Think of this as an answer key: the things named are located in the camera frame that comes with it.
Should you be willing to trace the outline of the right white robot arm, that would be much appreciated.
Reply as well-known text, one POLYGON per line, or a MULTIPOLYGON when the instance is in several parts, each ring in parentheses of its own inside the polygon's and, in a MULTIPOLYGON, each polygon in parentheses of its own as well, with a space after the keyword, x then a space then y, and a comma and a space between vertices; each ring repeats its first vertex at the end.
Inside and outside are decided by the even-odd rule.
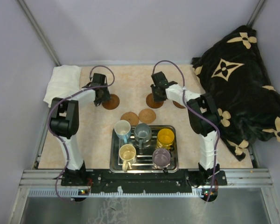
POLYGON ((188 109, 189 122, 192 130, 199 135, 200 161, 199 179, 203 184, 211 184, 219 172, 217 162, 217 134, 220 116, 212 96, 208 93, 199 94, 189 91, 177 82, 169 82, 163 72, 151 75, 153 100, 167 99, 175 101, 188 109))

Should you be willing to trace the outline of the woven rattan coaster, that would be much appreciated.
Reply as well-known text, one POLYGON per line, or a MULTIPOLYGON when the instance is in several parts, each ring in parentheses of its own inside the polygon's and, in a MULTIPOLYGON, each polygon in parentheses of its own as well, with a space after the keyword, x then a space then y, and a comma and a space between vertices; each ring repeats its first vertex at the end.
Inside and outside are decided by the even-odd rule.
POLYGON ((141 110, 138 117, 139 117, 140 122, 145 123, 145 124, 151 124, 152 122, 155 121, 156 114, 153 110, 147 108, 147 109, 141 110))
POLYGON ((136 126, 139 123, 139 117, 134 112, 126 112, 126 113, 124 113, 121 116, 120 120, 125 120, 125 121, 129 122, 129 124, 132 125, 132 126, 136 126))

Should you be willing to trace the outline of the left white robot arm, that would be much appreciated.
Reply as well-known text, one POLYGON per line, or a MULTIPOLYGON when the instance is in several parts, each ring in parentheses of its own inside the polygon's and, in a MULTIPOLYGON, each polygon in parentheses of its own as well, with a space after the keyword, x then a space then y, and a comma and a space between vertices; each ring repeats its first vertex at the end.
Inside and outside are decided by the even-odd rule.
POLYGON ((111 99, 104 74, 94 73, 90 82, 77 92, 64 98, 55 97, 51 102, 47 126, 48 131, 60 143, 65 158, 65 168, 61 176, 72 179, 78 185, 88 179, 85 162, 78 149, 79 109, 89 103, 100 105, 111 99))

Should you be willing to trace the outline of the brown wooden coaster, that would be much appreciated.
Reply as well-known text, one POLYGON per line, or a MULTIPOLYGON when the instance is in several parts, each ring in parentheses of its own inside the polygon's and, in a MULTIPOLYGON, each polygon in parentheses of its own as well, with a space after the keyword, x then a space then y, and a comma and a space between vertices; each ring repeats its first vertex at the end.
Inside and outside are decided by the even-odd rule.
POLYGON ((148 94, 147 97, 146 97, 146 104, 147 104, 147 106, 149 106, 150 108, 158 109, 158 108, 160 108, 160 107, 163 106, 164 102, 163 102, 163 101, 160 101, 160 102, 154 101, 153 94, 150 93, 150 94, 148 94))
POLYGON ((110 95, 110 100, 105 101, 102 103, 102 106, 107 110, 114 110, 116 109, 120 104, 120 99, 116 94, 110 95))
POLYGON ((176 101, 173 101, 173 104, 179 109, 185 109, 185 107, 183 105, 177 103, 176 101))

